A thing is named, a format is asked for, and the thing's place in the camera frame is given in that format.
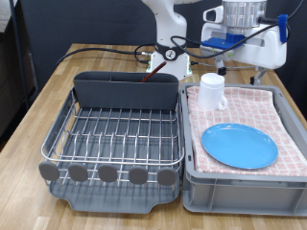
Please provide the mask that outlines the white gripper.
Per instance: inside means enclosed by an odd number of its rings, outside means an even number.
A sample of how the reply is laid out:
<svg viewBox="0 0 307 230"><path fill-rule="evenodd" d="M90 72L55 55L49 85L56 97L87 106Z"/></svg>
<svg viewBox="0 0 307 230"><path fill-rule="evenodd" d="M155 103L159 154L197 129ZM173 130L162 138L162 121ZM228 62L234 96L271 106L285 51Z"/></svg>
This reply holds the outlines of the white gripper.
<svg viewBox="0 0 307 230"><path fill-rule="evenodd" d="M273 27L248 39L237 48L221 52L235 44L227 41L227 28L221 24L206 23L201 31L201 54L214 55L217 74L226 75L224 61L240 61L255 67L256 74L250 78L251 85L260 85L268 69L276 69L286 62L287 44L280 41L279 29Z"/></svg>

